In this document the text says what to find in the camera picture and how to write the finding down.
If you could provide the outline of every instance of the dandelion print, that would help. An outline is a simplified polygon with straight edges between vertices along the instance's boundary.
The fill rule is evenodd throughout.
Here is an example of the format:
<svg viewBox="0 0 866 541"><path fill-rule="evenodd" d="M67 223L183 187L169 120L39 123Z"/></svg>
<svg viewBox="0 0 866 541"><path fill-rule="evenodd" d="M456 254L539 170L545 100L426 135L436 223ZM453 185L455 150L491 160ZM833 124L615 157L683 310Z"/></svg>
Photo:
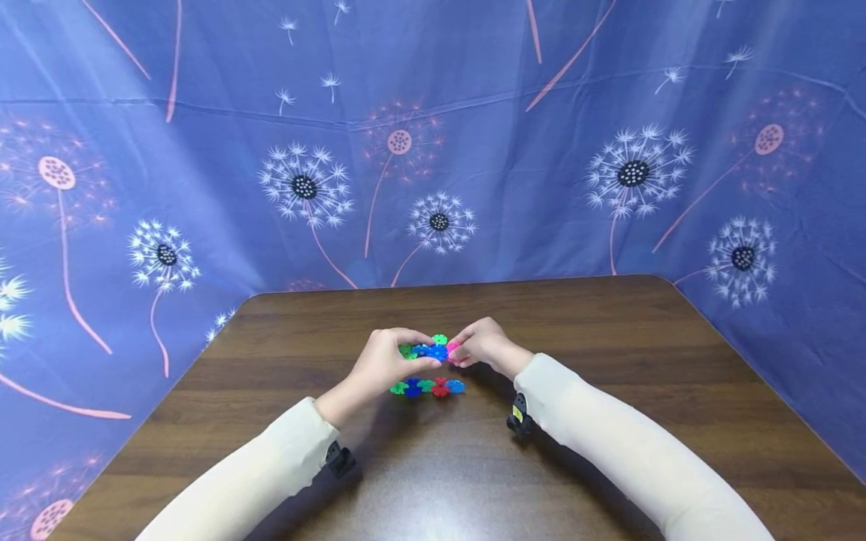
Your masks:
<svg viewBox="0 0 866 541"><path fill-rule="evenodd" d="M10 350L10 346L19 340L28 338L32 327L29 316L17 313L18 302L24 300L32 291L27 287L27 282L22 276L7 277L6 272L9 270L10 267L6 262L0 259L0 365L2 365L7 351ZM27 398L32 398L48 406L78 415L99 417L101 419L129 419L129 415L122 413L101 409L78 408L65 403L59 403L22 386L3 373L0 373L0 383Z"/></svg>
<svg viewBox="0 0 866 541"><path fill-rule="evenodd" d="M151 75L147 73L147 70L144 66L141 65L139 59L136 58L132 51L129 50L129 48L126 46L126 44L123 43L123 40L120 39L120 36L117 35L116 32L114 32L111 25L109 25L108 22L106 22L106 20L103 19L102 16L100 16L99 12L90 5L90 2L88 2L87 0L81 0L81 3L84 4L84 7L87 8L87 11L90 11L90 14L94 16L96 21L100 25L102 25L102 28L105 29L106 32L108 32L108 35L111 36L114 42L117 43L118 47L120 47L120 49L126 54L126 56L129 57L129 60L131 60L132 63L135 64L135 67L138 68L139 71L149 80L151 78Z"/></svg>
<svg viewBox="0 0 866 541"><path fill-rule="evenodd" d="M535 22L535 8L533 0L527 0L527 14L529 15L529 28L533 32L533 44L535 45L535 60L541 64L541 40L539 39L539 27Z"/></svg>
<svg viewBox="0 0 866 541"><path fill-rule="evenodd" d="M294 42L292 41L292 31L298 29L297 19L289 19L288 17L283 17L282 20L280 20L280 29L286 30L286 34L288 34L288 44L294 47Z"/></svg>
<svg viewBox="0 0 866 541"><path fill-rule="evenodd" d="M201 276L201 271L192 261L190 243L173 227L166 227L157 220L142 220L135 232L129 236L129 261L136 269L132 281L139 287L153 285L156 295L151 304L151 333L157 341L163 356L163 374L169 374L168 350L157 332L157 302L160 297L171 291L189 291L195 285L193 280Z"/></svg>
<svg viewBox="0 0 866 541"><path fill-rule="evenodd" d="M715 285L716 294L733 308L766 299L776 279L776 254L772 225L739 216L726 223L709 243L710 264L683 276L674 285L696 274L705 274Z"/></svg>
<svg viewBox="0 0 866 541"><path fill-rule="evenodd" d="M824 142L830 108L801 86L757 100L728 137L734 163L692 201L653 248L655 253L686 215L723 179L738 177L747 194L778 199L792 193Z"/></svg>
<svg viewBox="0 0 866 541"><path fill-rule="evenodd" d="M277 92L276 97L280 99L280 110L277 113L282 116L282 107L293 106L294 98L288 94L288 90L286 90L285 88Z"/></svg>
<svg viewBox="0 0 866 541"><path fill-rule="evenodd" d="M105 165L87 142L46 122L13 120L0 125L0 179L8 186L3 200L11 211L47 213L60 230L63 292L73 318L111 354L112 349L81 315L72 294L69 234L86 225L111 222L117 200L111 195Z"/></svg>
<svg viewBox="0 0 866 541"><path fill-rule="evenodd" d="M332 74L331 72L328 72L327 75L325 75L324 77L320 77L319 79L322 81L323 87L331 89L331 103L333 103L333 100L334 100L333 90L334 90L334 88L339 86L339 78L336 75Z"/></svg>
<svg viewBox="0 0 866 541"><path fill-rule="evenodd" d="M715 18L718 19L719 17L721 17L721 9L723 7L725 7L725 4L733 2L734 0L715 0L715 1L719 3L719 10L715 12Z"/></svg>
<svg viewBox="0 0 866 541"><path fill-rule="evenodd" d="M13 493L0 509L0 541L45 541L105 462L99 455L53 467Z"/></svg>
<svg viewBox="0 0 866 541"><path fill-rule="evenodd" d="M373 214L379 189L387 178L409 184L419 177L429 177L431 164L445 143L441 135L442 121L436 115L421 113L417 103L402 100L379 107L369 118L364 130L364 157L378 174L376 188L367 217L364 257L370 254Z"/></svg>
<svg viewBox="0 0 866 541"><path fill-rule="evenodd" d="M664 81L662 81L662 84L658 86L654 93L658 94L662 90L662 87L668 83L676 85L685 81L685 79L686 76L682 74L681 68L668 68L664 70Z"/></svg>
<svg viewBox="0 0 866 541"><path fill-rule="evenodd" d="M259 184L280 215L289 220L303 218L334 272L353 289L358 289L333 263L317 233L324 225L339 228L346 221L344 216L352 212L354 201L348 198L348 179L346 167L335 162L324 147L315 146L310 152L298 143L292 143L287 149L272 148L259 171Z"/></svg>
<svg viewBox="0 0 866 541"><path fill-rule="evenodd" d="M611 274L617 273L613 249L617 220L650 216L662 202L676 197L695 155L686 139L682 130L663 137L658 126L640 132L623 130L592 157L586 178L591 192L586 199L594 209L611 208Z"/></svg>
<svg viewBox="0 0 866 541"><path fill-rule="evenodd" d="M475 212L463 208L460 197L449 196L442 191L417 199L412 204L409 218L406 231L418 237L418 244L394 274L391 287L397 285L406 263L421 248L433 250L439 255L458 253L478 230Z"/></svg>
<svg viewBox="0 0 866 541"><path fill-rule="evenodd" d="M333 25L337 26L337 21L339 21L339 14L342 13L343 15L345 15L349 11L352 11L352 8L349 7L345 0L337 0L334 5L337 6L337 15L333 18Z"/></svg>
<svg viewBox="0 0 866 541"><path fill-rule="evenodd" d="M747 47L746 45L738 48L736 52L728 53L725 63L731 64L731 71L727 72L727 77L725 77L725 81L731 78L731 75L734 74L734 70L737 68L740 62L751 60L753 54L754 51L752 50L752 48Z"/></svg>
<svg viewBox="0 0 866 541"><path fill-rule="evenodd" d="M549 93L553 89L553 87L556 86L556 83L558 83L559 80L562 79L562 76L565 75L565 72L567 72L568 69L572 66L572 64L580 57L581 53L584 52L586 46L589 45L590 41L592 41L592 38L595 37L595 35L601 29L604 21L607 20L607 16L611 14L611 10L613 10L613 6L615 5L617 5L617 0L611 0L611 5L607 8L607 11L604 13L604 15L601 16L601 19L599 19L596 25L592 28L592 31L586 37L584 42L580 45L578 51L574 53L574 56L572 56L572 58L565 63L565 65L556 73L556 75L554 75L553 78L550 79L546 85L544 85L544 88L541 89L541 91L535 96L535 99L533 99L532 103L530 103L527 107L527 113L529 113L529 111L532 110L533 107L537 106L542 98L547 96L547 93Z"/></svg>
<svg viewBox="0 0 866 541"><path fill-rule="evenodd" d="M221 313L214 318L214 326L212 326L207 333L204 335L205 339L208 341L208 344L214 341L214 338L217 337L217 334L225 327L225 324L229 323L229 319L235 317L235 310L229 310L228 312Z"/></svg>

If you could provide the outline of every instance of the brown tabletop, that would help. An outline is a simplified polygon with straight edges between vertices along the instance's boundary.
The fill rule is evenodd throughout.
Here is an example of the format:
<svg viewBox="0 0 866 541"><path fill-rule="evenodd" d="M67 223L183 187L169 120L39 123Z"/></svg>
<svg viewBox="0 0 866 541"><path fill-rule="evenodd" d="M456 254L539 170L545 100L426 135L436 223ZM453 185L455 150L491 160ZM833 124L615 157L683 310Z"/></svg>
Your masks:
<svg viewBox="0 0 866 541"><path fill-rule="evenodd" d="M776 539L865 538L854 475L669 283L631 276L256 297L51 540L134 539L201 473L336 384L372 329L453 336L485 315L680 438ZM322 472L249 538L661 538L579 456L542 434L513 440L509 382L486 367L457 377L465 395L388 395L359 412L340 437L359 467L339 481Z"/></svg>

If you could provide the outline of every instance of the green plastic piece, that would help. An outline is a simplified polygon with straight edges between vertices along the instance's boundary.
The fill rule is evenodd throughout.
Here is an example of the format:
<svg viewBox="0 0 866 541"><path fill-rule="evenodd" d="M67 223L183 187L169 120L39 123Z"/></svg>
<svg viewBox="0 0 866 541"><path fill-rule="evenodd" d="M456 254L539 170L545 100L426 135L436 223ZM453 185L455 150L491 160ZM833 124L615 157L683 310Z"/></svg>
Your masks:
<svg viewBox="0 0 866 541"><path fill-rule="evenodd" d="M409 388L409 385L406 382L397 382L396 385L391 387L391 393L395 395L405 395L405 391Z"/></svg>

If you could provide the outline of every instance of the white sleeve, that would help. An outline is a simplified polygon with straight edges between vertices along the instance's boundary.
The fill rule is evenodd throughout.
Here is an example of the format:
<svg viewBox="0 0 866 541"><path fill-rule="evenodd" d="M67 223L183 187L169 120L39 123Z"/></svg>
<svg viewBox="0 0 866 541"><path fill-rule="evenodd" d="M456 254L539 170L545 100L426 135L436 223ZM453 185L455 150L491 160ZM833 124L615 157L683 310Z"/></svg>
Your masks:
<svg viewBox="0 0 866 541"><path fill-rule="evenodd" d="M514 387L536 424L597 467L668 541L772 541L746 502L703 460L555 359L537 354Z"/></svg>
<svg viewBox="0 0 866 541"><path fill-rule="evenodd" d="M188 486L137 541L242 541L310 486L338 435L305 398Z"/></svg>

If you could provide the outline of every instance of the toy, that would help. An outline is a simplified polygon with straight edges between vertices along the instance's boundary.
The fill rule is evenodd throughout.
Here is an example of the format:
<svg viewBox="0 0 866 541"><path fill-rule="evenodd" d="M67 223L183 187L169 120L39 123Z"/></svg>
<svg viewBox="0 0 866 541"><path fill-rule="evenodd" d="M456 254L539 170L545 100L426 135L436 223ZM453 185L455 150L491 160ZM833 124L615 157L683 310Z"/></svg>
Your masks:
<svg viewBox="0 0 866 541"><path fill-rule="evenodd" d="M466 390L466 385L463 384L462 381L458 379L450 379L445 383L445 386L451 391L452 394L459 395Z"/></svg>

